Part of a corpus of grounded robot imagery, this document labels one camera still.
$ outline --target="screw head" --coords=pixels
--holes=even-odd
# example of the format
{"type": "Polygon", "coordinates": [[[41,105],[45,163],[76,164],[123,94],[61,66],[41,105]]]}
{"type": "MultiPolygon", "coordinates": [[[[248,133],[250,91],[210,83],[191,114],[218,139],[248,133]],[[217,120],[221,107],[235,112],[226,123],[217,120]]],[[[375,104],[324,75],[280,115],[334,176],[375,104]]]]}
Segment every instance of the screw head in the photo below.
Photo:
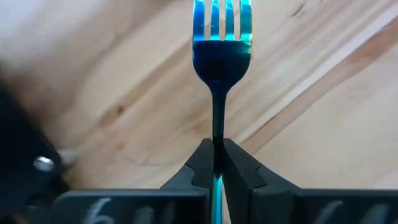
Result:
{"type": "Polygon", "coordinates": [[[54,169],[54,162],[44,156],[39,156],[33,162],[33,166],[42,172],[50,172],[54,169]]]}

